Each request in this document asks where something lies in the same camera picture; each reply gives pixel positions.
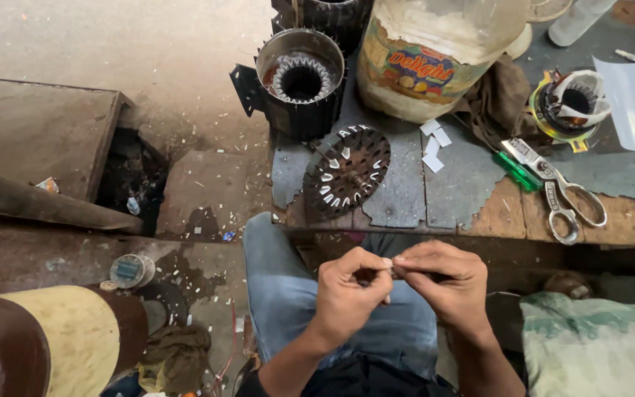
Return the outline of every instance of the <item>person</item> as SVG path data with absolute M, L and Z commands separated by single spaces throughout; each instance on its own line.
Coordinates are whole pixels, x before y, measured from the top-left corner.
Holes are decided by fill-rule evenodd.
M 484 263 L 444 242 L 413 239 L 369 234 L 322 264 L 315 281 L 271 214 L 252 218 L 244 256 L 263 365 L 236 395 L 455 396 L 436 382 L 440 320 L 452 336 L 462 395 L 524 396 L 487 319 Z

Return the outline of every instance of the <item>jeans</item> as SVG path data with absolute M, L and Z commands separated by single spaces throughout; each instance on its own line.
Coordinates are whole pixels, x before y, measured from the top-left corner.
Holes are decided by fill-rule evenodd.
M 415 235 L 369 234 L 362 248 L 391 258 L 420 241 Z M 271 223 L 270 212 L 256 215 L 247 222 L 244 259 L 259 357 L 269 362 L 303 333 L 313 319 L 318 282 L 313 280 L 287 236 Z M 394 281 L 391 304 L 376 307 L 366 325 L 325 357 L 319 369 L 361 353 L 425 379 L 434 379 L 436 320 L 423 297 L 405 281 Z

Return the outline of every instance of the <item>scissors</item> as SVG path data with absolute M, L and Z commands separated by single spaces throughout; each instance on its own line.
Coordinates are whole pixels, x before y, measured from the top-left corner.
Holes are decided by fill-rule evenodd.
M 501 142 L 504 149 L 508 154 L 512 155 L 516 161 L 522 165 L 528 167 L 533 173 L 535 173 L 544 182 L 545 198 L 548 200 L 550 206 L 550 215 L 548 216 L 548 223 L 552 230 L 552 235 L 562 244 L 572 245 L 577 241 L 577 234 L 579 233 L 579 224 L 575 217 L 575 213 L 582 217 L 590 226 L 599 228 L 604 226 L 607 222 L 607 210 L 604 209 L 604 205 L 594 194 L 590 193 L 584 187 L 578 184 L 569 183 L 564 176 L 557 170 L 550 162 L 545 158 L 539 156 L 527 143 L 518 138 L 509 140 L 503 140 Z M 565 199 L 567 204 L 572 209 L 567 209 L 560 205 L 560 200 L 557 198 L 557 191 L 555 189 L 555 182 L 560 190 L 562 198 Z M 590 203 L 597 215 L 598 221 L 591 220 L 587 215 L 583 214 L 575 204 L 567 197 L 567 190 L 572 189 L 579 196 Z M 553 227 L 552 220 L 556 215 L 561 215 L 567 219 L 570 225 L 571 231 L 567 236 L 561 236 Z

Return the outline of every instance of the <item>plastic bottle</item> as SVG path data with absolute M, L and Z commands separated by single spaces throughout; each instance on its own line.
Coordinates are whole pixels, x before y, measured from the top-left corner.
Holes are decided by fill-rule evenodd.
M 567 47 L 601 18 L 617 0 L 578 0 L 548 28 L 548 37 L 560 47 Z
M 528 0 L 376 0 L 357 66 L 364 103 L 416 123 L 449 112 L 527 15 Z

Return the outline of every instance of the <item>small stator with yellow insulation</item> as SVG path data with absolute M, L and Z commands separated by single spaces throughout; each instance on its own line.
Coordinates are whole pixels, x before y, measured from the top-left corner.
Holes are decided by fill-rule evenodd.
M 535 123 L 551 138 L 569 143 L 573 152 L 587 151 L 587 139 L 611 113 L 602 76 L 590 70 L 544 71 L 543 76 L 528 99 Z

